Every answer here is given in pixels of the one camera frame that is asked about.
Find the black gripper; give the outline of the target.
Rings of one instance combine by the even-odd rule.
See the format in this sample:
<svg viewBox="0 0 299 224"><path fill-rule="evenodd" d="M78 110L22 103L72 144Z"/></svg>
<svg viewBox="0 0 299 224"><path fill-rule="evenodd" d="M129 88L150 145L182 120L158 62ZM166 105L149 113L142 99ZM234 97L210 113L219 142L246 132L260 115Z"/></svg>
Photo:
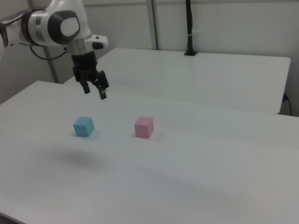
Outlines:
<svg viewBox="0 0 299 224"><path fill-rule="evenodd" d="M94 51L83 55L71 55L73 61L73 73L77 82L79 82L85 94L90 93L88 85L88 75L96 71L97 59ZM97 87L101 100L107 98L106 89L109 87L105 72L97 71L95 74L94 85Z"/></svg>

